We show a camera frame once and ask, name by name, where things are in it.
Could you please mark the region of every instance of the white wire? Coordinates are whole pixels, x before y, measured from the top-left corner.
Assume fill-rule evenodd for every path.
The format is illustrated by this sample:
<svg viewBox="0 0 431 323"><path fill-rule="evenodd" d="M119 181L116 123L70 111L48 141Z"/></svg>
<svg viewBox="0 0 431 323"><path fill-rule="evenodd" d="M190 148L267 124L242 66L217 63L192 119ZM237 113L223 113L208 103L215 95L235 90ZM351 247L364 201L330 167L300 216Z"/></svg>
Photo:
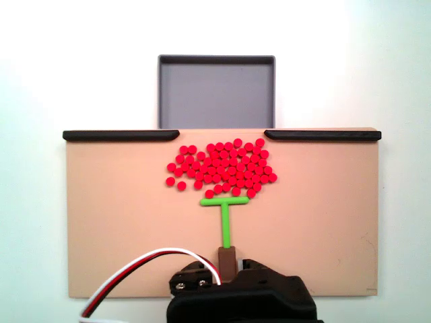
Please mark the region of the white wire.
<svg viewBox="0 0 431 323"><path fill-rule="evenodd" d="M206 261L205 259L203 259L202 257L198 256L196 253L191 252L190 250L187 249L183 249L183 248L160 248L160 249L155 249L153 251L147 252L146 254L143 254L142 256L140 256L139 258L136 258L135 260L131 261L129 264L126 264L122 269L120 269L119 271L117 271L115 274L113 274L110 278L108 278L108 280L106 280L99 288L97 291L94 292L93 296L91 296L86 305L84 306L84 309L81 312L81 316L79 317L79 323L127 323L124 321L116 321L116 320L99 320L99 319L91 319L91 318L83 318L82 314L84 313L84 311L87 309L87 307L94 301L94 299L99 295L99 293L111 282L113 281L119 274L121 274L123 271L125 271L126 269L128 269L130 266L133 266L136 262L141 261L144 258L147 258L149 256L151 256L152 254L157 254L159 252L182 252L183 254L188 254L189 256L195 257L198 261L200 261L205 267L207 267L209 269L209 271L211 271L211 273L213 274L213 276L215 277L215 281L217 283L217 285L221 285L222 282L220 281L220 277L217 273L217 271L208 263L208 261Z"/></svg>

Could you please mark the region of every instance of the red token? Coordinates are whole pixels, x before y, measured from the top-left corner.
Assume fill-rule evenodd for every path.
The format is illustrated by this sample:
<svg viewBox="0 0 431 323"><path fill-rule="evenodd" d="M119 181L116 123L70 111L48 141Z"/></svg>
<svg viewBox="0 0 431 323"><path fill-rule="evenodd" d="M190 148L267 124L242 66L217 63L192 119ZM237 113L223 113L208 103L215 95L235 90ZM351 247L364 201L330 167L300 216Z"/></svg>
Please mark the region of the red token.
<svg viewBox="0 0 431 323"><path fill-rule="evenodd" d="M246 143L245 145L244 145L244 148L245 148L245 150L247 150L247 151L252 151L253 150L253 144L252 143Z"/></svg>
<svg viewBox="0 0 431 323"><path fill-rule="evenodd" d="M252 188L250 188L249 190L247 190L247 196L252 199L253 197L256 196L256 191L253 190Z"/></svg>
<svg viewBox="0 0 431 323"><path fill-rule="evenodd" d="M174 163L169 163L167 168L169 172L173 172L176 169L176 165Z"/></svg>
<svg viewBox="0 0 431 323"><path fill-rule="evenodd" d="M220 174L216 174L213 176L213 182L220 183L220 180L222 180L222 177L220 176Z"/></svg>
<svg viewBox="0 0 431 323"><path fill-rule="evenodd" d="M253 181L252 180L245 180L245 187L252 188L253 187Z"/></svg>
<svg viewBox="0 0 431 323"><path fill-rule="evenodd" d="M241 158L241 162L244 165L247 165L250 162L250 157L249 156L244 156L243 158Z"/></svg>
<svg viewBox="0 0 431 323"><path fill-rule="evenodd" d="M259 155L251 155L250 160L252 163L259 163L259 160L261 158L259 157Z"/></svg>
<svg viewBox="0 0 431 323"><path fill-rule="evenodd" d="M211 183L211 182L213 181L213 176L211 176L211 175L209 175L209 174L206 174L206 175L203 177L203 181L204 181L205 183L209 184L209 183Z"/></svg>
<svg viewBox="0 0 431 323"><path fill-rule="evenodd" d="M222 191L223 191L222 185L217 184L217 185L214 186L214 192L216 194L220 194Z"/></svg>
<svg viewBox="0 0 431 323"><path fill-rule="evenodd" d="M217 170L215 167L212 167L212 166L208 167L208 174L209 175L214 175L216 172L217 172Z"/></svg>
<svg viewBox="0 0 431 323"><path fill-rule="evenodd" d="M200 190L201 188L202 188L202 186L203 186L203 183L202 183L202 181L200 181L200 180L197 180L195 183L194 183L194 185L193 185L197 190Z"/></svg>
<svg viewBox="0 0 431 323"><path fill-rule="evenodd" d="M176 177L181 177L182 175L183 175L183 170L181 169L181 168L177 168L177 169L175 169L175 171L174 171L174 175L176 176Z"/></svg>
<svg viewBox="0 0 431 323"><path fill-rule="evenodd" d="M249 163L249 164L247 165L247 169L248 169L248 170L250 170L250 171L255 170L255 169L256 169L256 164L254 164L254 163Z"/></svg>
<svg viewBox="0 0 431 323"><path fill-rule="evenodd" d="M215 148L216 148L215 145L213 145L212 143L209 143L208 146L207 146L207 151L209 153L212 153Z"/></svg>
<svg viewBox="0 0 431 323"><path fill-rule="evenodd" d="M261 176L261 183L262 183L262 184L266 184L266 183L268 183L268 180L269 180L268 175L262 175L262 176Z"/></svg>
<svg viewBox="0 0 431 323"><path fill-rule="evenodd" d="M265 167L267 165L266 159L259 159L259 166Z"/></svg>
<svg viewBox="0 0 431 323"><path fill-rule="evenodd" d="M244 157L246 153L247 153L247 150L245 150L244 148L238 149L239 156Z"/></svg>
<svg viewBox="0 0 431 323"><path fill-rule="evenodd" d="M272 168L271 168L271 167L269 167L269 166L267 166L267 167L263 168L263 171L264 171L264 173L265 173L265 174L267 174L267 175L272 174Z"/></svg>
<svg viewBox="0 0 431 323"><path fill-rule="evenodd" d="M265 140L263 140L262 138L259 138L256 140L256 146L257 147L263 147L265 144Z"/></svg>
<svg viewBox="0 0 431 323"><path fill-rule="evenodd" d="M240 196L240 194L241 194L241 189L239 187L234 187L232 189L232 195L233 196Z"/></svg>
<svg viewBox="0 0 431 323"><path fill-rule="evenodd" d="M222 150L220 152L220 158L224 159L224 158L227 158L227 157L229 157L229 153L226 150Z"/></svg>
<svg viewBox="0 0 431 323"><path fill-rule="evenodd" d="M187 171L187 176L188 176L189 178L194 178L194 177L195 177L195 175L196 175L196 171L195 171L195 170L188 170L188 171Z"/></svg>
<svg viewBox="0 0 431 323"><path fill-rule="evenodd" d="M267 159L269 157L268 150L262 150L261 151L261 157Z"/></svg>
<svg viewBox="0 0 431 323"><path fill-rule="evenodd" d="M197 151L197 148L195 145L190 145L188 151L191 155L194 155Z"/></svg>
<svg viewBox="0 0 431 323"><path fill-rule="evenodd" d="M236 187L243 188L244 185L245 185L245 181L244 180L237 180L236 181Z"/></svg>
<svg viewBox="0 0 431 323"><path fill-rule="evenodd" d="M180 147L180 153L185 155L189 151L189 148L187 146L181 146Z"/></svg>
<svg viewBox="0 0 431 323"><path fill-rule="evenodd" d="M257 166L255 168L255 173L258 175L262 175L263 174L263 168L261 166Z"/></svg>
<svg viewBox="0 0 431 323"><path fill-rule="evenodd" d="M205 153L203 151L200 151L199 153L197 153L196 157L199 160L204 160L205 159Z"/></svg>
<svg viewBox="0 0 431 323"><path fill-rule="evenodd" d="M268 179L271 183L274 183L277 180L277 175L272 173L271 175L268 176Z"/></svg>
<svg viewBox="0 0 431 323"><path fill-rule="evenodd" d="M185 190L186 189L186 183L184 183L183 181L179 182L176 187L178 188L178 190Z"/></svg>
<svg viewBox="0 0 431 323"><path fill-rule="evenodd" d="M260 185L259 183L253 184L253 190L255 190L256 192L260 192L261 189L262 189L262 185Z"/></svg>
<svg viewBox="0 0 431 323"><path fill-rule="evenodd" d="M230 186L234 186L236 184L236 177L229 178L228 183Z"/></svg>
<svg viewBox="0 0 431 323"><path fill-rule="evenodd" d="M229 183L224 183L222 185L223 191L224 192L229 192L230 191L230 184Z"/></svg>
<svg viewBox="0 0 431 323"><path fill-rule="evenodd" d="M216 148L218 151L222 151L222 150L223 150L223 148L224 148L224 145L223 145L223 143L216 143L215 148Z"/></svg>
<svg viewBox="0 0 431 323"><path fill-rule="evenodd" d="M251 178L253 176L253 173L250 170L246 170L244 173L245 178Z"/></svg>
<svg viewBox="0 0 431 323"><path fill-rule="evenodd" d="M203 180L203 172L196 172L195 177L197 180Z"/></svg>
<svg viewBox="0 0 431 323"><path fill-rule="evenodd" d="M228 167L229 166L229 159L222 159L222 166Z"/></svg>
<svg viewBox="0 0 431 323"><path fill-rule="evenodd" d="M173 178L173 177L168 177L168 178L166 179L166 185L168 185L168 186L174 186L174 184L175 184L175 178Z"/></svg>
<svg viewBox="0 0 431 323"><path fill-rule="evenodd" d="M214 197L214 191L213 191L213 190L207 190L207 191L205 192L205 197L206 197L207 199L212 199L212 198Z"/></svg>
<svg viewBox="0 0 431 323"><path fill-rule="evenodd" d="M241 147L241 145L242 145L242 140L241 139L237 138L237 139L234 140L234 146L235 146L235 148L239 148L239 147Z"/></svg>
<svg viewBox="0 0 431 323"><path fill-rule="evenodd" d="M193 156L191 156L191 155L188 155L187 157L186 157L186 163L188 163L188 164L193 164L193 162L195 161L195 158L193 157Z"/></svg>
<svg viewBox="0 0 431 323"><path fill-rule="evenodd" d="M175 161L176 161L178 164L182 164L182 163L184 163L184 156L183 156L183 155L178 155L178 156L176 156L176 157L175 157Z"/></svg>
<svg viewBox="0 0 431 323"><path fill-rule="evenodd" d="M183 163L183 164L181 164L181 170L183 171L183 172L186 172L186 171L188 171L190 169L190 165L188 164L188 163Z"/></svg>
<svg viewBox="0 0 431 323"><path fill-rule="evenodd" d="M251 180L252 180L254 183L259 183L259 182L261 181L261 177L260 177L259 175L253 175L253 176L251 177Z"/></svg>
<svg viewBox="0 0 431 323"><path fill-rule="evenodd" d="M232 149L229 151L229 156L232 158L238 156L238 151L236 149Z"/></svg>
<svg viewBox="0 0 431 323"><path fill-rule="evenodd" d="M254 146L253 147L253 153L255 154L255 155L259 155L260 153L261 153L261 148L260 147L257 147L257 146Z"/></svg>
<svg viewBox="0 0 431 323"><path fill-rule="evenodd" d="M234 146L233 146L232 143L227 142L227 143L224 144L224 149L227 150L227 151L232 150L233 147Z"/></svg>

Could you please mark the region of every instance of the green t-shaped pusher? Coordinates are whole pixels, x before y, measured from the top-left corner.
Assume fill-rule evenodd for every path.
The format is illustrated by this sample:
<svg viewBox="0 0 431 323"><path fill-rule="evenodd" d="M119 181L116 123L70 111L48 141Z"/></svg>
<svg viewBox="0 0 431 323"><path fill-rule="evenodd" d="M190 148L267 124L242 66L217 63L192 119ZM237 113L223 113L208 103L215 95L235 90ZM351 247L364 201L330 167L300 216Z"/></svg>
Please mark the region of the green t-shaped pusher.
<svg viewBox="0 0 431 323"><path fill-rule="evenodd" d="M249 201L250 199L247 196L201 199L201 205L204 207L214 205L219 205L222 207L223 248L230 248L229 205L247 204Z"/></svg>

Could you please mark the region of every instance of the white wall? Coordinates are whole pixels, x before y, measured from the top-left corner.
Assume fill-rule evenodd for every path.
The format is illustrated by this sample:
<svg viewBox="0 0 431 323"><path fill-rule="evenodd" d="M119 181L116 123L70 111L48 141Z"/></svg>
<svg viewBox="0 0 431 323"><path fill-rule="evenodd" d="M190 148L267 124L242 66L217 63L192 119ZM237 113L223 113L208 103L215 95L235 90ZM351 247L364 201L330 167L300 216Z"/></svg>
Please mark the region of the white wall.
<svg viewBox="0 0 431 323"><path fill-rule="evenodd" d="M159 54L275 55L278 127L382 131L379 296L317 298L319 317L430 321L431 6L370 2L0 2L1 321L77 322L61 132L154 128ZM163 322L167 305L95 317Z"/></svg>

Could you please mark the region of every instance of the red disc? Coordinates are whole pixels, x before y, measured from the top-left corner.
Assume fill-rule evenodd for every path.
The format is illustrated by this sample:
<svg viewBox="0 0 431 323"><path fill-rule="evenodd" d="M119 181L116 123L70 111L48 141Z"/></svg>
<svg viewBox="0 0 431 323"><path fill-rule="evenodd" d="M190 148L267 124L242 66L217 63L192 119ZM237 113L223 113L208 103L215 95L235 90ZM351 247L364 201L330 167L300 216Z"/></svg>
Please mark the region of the red disc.
<svg viewBox="0 0 431 323"><path fill-rule="evenodd" d="M189 151L189 148L187 146L181 146L180 147L180 153L185 155Z"/></svg>
<svg viewBox="0 0 431 323"><path fill-rule="evenodd" d="M199 163L199 162L197 162L197 161L194 161L194 162L193 162L193 164L191 164L191 167L192 167L194 170L199 170L199 169L201 168L201 163Z"/></svg>
<svg viewBox="0 0 431 323"><path fill-rule="evenodd" d="M208 167L208 174L214 175L217 172L216 168L213 166Z"/></svg>
<svg viewBox="0 0 431 323"><path fill-rule="evenodd" d="M245 148L238 149L239 156L244 157L246 153L247 153L247 150L245 150Z"/></svg>
<svg viewBox="0 0 431 323"><path fill-rule="evenodd" d="M228 183L230 186L234 186L236 184L236 177L229 178Z"/></svg>
<svg viewBox="0 0 431 323"><path fill-rule="evenodd" d="M257 147L257 146L254 146L253 147L253 153L255 154L255 155L259 155L260 154L260 152L261 152L261 148L260 147Z"/></svg>
<svg viewBox="0 0 431 323"><path fill-rule="evenodd" d="M244 148L245 148L245 150L247 150L247 151L252 151L253 150L253 144L252 143L246 143L245 145L244 145Z"/></svg>
<svg viewBox="0 0 431 323"><path fill-rule="evenodd" d="M169 172L173 172L176 169L176 165L174 163L169 163L167 168Z"/></svg>
<svg viewBox="0 0 431 323"><path fill-rule="evenodd" d="M277 180L277 175L272 173L271 175L268 176L268 179L271 183L274 183Z"/></svg>
<svg viewBox="0 0 431 323"><path fill-rule="evenodd" d="M240 194L241 194L241 189L239 187L234 187L232 189L232 195L233 196L240 196Z"/></svg>
<svg viewBox="0 0 431 323"><path fill-rule="evenodd" d="M227 158L227 157L229 157L229 153L226 151L226 150L222 150L221 152L220 152L220 158Z"/></svg>
<svg viewBox="0 0 431 323"><path fill-rule="evenodd" d="M259 183L261 181L261 177L259 175L253 175L253 176L251 176L251 180L254 183Z"/></svg>
<svg viewBox="0 0 431 323"><path fill-rule="evenodd" d="M197 153L196 157L199 160L204 160L205 159L205 153L203 151L200 151L199 153Z"/></svg>
<svg viewBox="0 0 431 323"><path fill-rule="evenodd" d="M209 184L209 183L211 183L211 182L213 181L213 176L211 176L211 175L209 175L209 174L206 174L206 175L204 175L204 177L203 177L203 181L204 181L205 183Z"/></svg>
<svg viewBox="0 0 431 323"><path fill-rule="evenodd" d="M229 173L230 175L235 175L235 173L236 173L236 168L235 168L234 166L230 166L230 167L228 168L228 173Z"/></svg>
<svg viewBox="0 0 431 323"><path fill-rule="evenodd" d="M253 187L253 181L252 180L245 180L245 187L252 188Z"/></svg>
<svg viewBox="0 0 431 323"><path fill-rule="evenodd" d="M205 192L205 197L206 197L207 199L212 199L212 198L214 197L214 191L213 191L213 190L207 190L207 191Z"/></svg>
<svg viewBox="0 0 431 323"><path fill-rule="evenodd" d="M213 182L215 182L216 184L220 183L220 180L222 180L222 177L220 176L220 174L215 174L213 176Z"/></svg>
<svg viewBox="0 0 431 323"><path fill-rule="evenodd" d="M200 180L197 180L197 181L195 181L195 183L194 183L194 185L193 185L197 190L200 190L201 188L202 188L202 186L203 186L203 183L202 183L202 181L200 181Z"/></svg>
<svg viewBox="0 0 431 323"><path fill-rule="evenodd" d="M234 140L234 146L235 146L235 148L239 148L239 147L241 147L241 145L242 145L242 140L241 139L237 138L237 139Z"/></svg>
<svg viewBox="0 0 431 323"><path fill-rule="evenodd" d="M178 156L176 156L176 157L175 157L175 161L176 161L178 164L182 164L182 163L184 163L184 156L183 156L183 155L178 155Z"/></svg>
<svg viewBox="0 0 431 323"><path fill-rule="evenodd" d="M174 186L174 184L175 184L175 178L173 178L173 177L168 177L168 178L166 179L166 185L168 185L168 186Z"/></svg>
<svg viewBox="0 0 431 323"><path fill-rule="evenodd" d="M255 170L255 169L256 169L256 164L254 164L254 163L249 163L249 164L247 165L247 169L248 169L248 170L250 170L250 171Z"/></svg>
<svg viewBox="0 0 431 323"><path fill-rule="evenodd" d="M263 172L267 175L272 174L272 167L267 166L267 167L263 168Z"/></svg>
<svg viewBox="0 0 431 323"><path fill-rule="evenodd" d="M238 151L236 149L232 149L229 151L229 156L232 158L238 156Z"/></svg>
<svg viewBox="0 0 431 323"><path fill-rule="evenodd" d="M217 185L214 186L214 192L216 194L220 194L222 191L223 191L222 185L217 184Z"/></svg>
<svg viewBox="0 0 431 323"><path fill-rule="evenodd" d="M250 188L249 190L247 190L247 196L252 199L253 197L256 196L256 191L253 190L252 188Z"/></svg>
<svg viewBox="0 0 431 323"><path fill-rule="evenodd" d="M265 144L265 140L264 139L259 138L259 139L256 140L256 146L257 147L263 147L264 144Z"/></svg>
<svg viewBox="0 0 431 323"><path fill-rule="evenodd" d="M203 180L203 173L202 172L196 172L195 177L197 180Z"/></svg>
<svg viewBox="0 0 431 323"><path fill-rule="evenodd" d="M216 147L215 147L215 145L213 145L212 143L209 143L209 144L207 145L207 151L208 151L209 153L213 152L215 148L216 148Z"/></svg>
<svg viewBox="0 0 431 323"><path fill-rule="evenodd" d="M261 189L262 189L262 185L260 183L253 184L253 190L255 190L256 192L260 192Z"/></svg>
<svg viewBox="0 0 431 323"><path fill-rule="evenodd" d="M253 173L250 170L246 170L244 173L245 178L251 178L253 176Z"/></svg>
<svg viewBox="0 0 431 323"><path fill-rule="evenodd" d="M183 170L181 169L181 168L177 168L177 169L175 169L175 171L174 171L174 175L176 176L176 177L181 177L182 175L183 175Z"/></svg>
<svg viewBox="0 0 431 323"><path fill-rule="evenodd" d="M195 170L188 170L187 171L187 176L189 178L194 178L196 176L196 171Z"/></svg>
<svg viewBox="0 0 431 323"><path fill-rule="evenodd" d="M224 149L227 150L227 151L232 150L233 147L234 146L233 146L232 143L227 142L227 143L224 144Z"/></svg>
<svg viewBox="0 0 431 323"><path fill-rule="evenodd" d="M190 146L189 146L188 151L189 151L189 153L190 153L191 155L193 155L193 154L195 154L195 153L196 153L197 148L196 148L196 146L195 146L195 145L190 145Z"/></svg>
<svg viewBox="0 0 431 323"><path fill-rule="evenodd" d="M268 150L262 150L261 151L261 157L267 159L269 157Z"/></svg>
<svg viewBox="0 0 431 323"><path fill-rule="evenodd" d="M229 166L229 159L222 159L222 166L228 167Z"/></svg>
<svg viewBox="0 0 431 323"><path fill-rule="evenodd" d="M250 157L249 156L244 156L243 158L241 158L241 162L244 165L247 165L250 162Z"/></svg>
<svg viewBox="0 0 431 323"><path fill-rule="evenodd" d="M183 181L181 181L181 182L179 182L177 185L176 185L176 187L178 188L178 190L185 190L186 189L186 183L185 182L183 182Z"/></svg>
<svg viewBox="0 0 431 323"><path fill-rule="evenodd" d="M268 181L269 181L268 175L262 175L261 176L261 183L262 184L266 184L266 183L268 183Z"/></svg>
<svg viewBox="0 0 431 323"><path fill-rule="evenodd" d="M251 157L250 157L250 160L251 160L251 162L252 163L259 163L259 160L260 160L261 158L259 157L259 155L251 155Z"/></svg>
<svg viewBox="0 0 431 323"><path fill-rule="evenodd" d="M230 191L230 184L229 183L224 183L222 185L223 188L223 192L229 192Z"/></svg>

